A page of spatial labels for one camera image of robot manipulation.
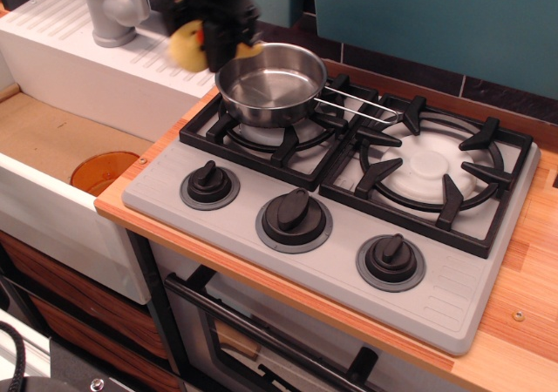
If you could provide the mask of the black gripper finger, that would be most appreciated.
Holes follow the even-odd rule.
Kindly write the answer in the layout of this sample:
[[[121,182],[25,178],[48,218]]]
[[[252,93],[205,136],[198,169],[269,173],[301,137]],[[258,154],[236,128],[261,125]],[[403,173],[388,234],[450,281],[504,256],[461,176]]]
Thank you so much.
[[[217,72],[236,56],[237,46],[244,43],[242,27],[237,22],[205,20],[202,30],[208,69]]]
[[[162,0],[160,13],[168,35],[173,35],[181,26],[190,22],[192,16],[185,0]]]

